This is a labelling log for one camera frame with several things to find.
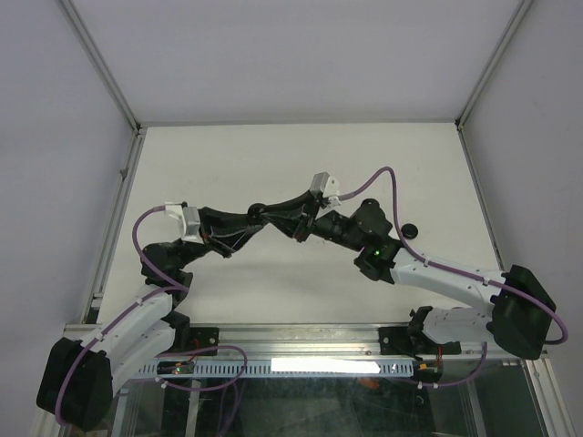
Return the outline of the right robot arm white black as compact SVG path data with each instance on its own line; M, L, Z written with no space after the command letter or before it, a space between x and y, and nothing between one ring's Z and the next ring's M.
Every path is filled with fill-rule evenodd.
M536 360L549 344L556 305L531 270L471 269L430 259L391 237L394 224L377 200L364 200L349 217L331 203L306 192L288 202L258 206L251 216L297 241L314 235L356 251L354 265L372 281L429 290L459 302L457 309L425 306L412 312L407 340L415 351L455 341L492 341L520 359Z

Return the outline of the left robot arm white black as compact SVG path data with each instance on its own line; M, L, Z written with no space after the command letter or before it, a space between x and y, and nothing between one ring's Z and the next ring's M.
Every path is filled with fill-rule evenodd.
M194 342L189 317L177 311L193 281L184 269L211 252L231 257L265 224L245 214L186 204L151 208L138 221L156 213L177 219L181 235L171 242L134 245L144 287L118 315L79 340L60 339L49 352L36 404L60 425L91 431L144 365L162 356L197 357L219 348Z

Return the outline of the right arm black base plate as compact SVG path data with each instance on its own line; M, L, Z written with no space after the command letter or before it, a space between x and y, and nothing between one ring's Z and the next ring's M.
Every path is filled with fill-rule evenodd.
M422 355L460 355L459 341L438 344L424 334L410 335L405 326L384 326L378 330L378 341L382 355L404 355L420 360Z

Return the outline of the black earbud with case lid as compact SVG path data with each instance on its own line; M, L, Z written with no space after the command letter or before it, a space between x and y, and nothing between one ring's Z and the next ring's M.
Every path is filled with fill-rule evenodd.
M251 205L247 211L248 222L251 225L264 226L267 223L267 219L265 218L265 209L266 205L262 203L255 203Z

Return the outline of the black round charging case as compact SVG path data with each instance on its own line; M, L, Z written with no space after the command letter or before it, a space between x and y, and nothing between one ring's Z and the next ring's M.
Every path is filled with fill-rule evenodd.
M405 223L401 227L401 232L405 239L416 239L419 235L419 228L413 223Z

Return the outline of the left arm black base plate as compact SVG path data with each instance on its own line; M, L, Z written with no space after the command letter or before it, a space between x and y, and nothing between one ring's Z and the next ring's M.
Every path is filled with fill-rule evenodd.
M210 348L219 345L219 336L218 327L190 326L176 333L169 352L186 352L192 356L194 351L203 350L200 356L216 356L218 352Z

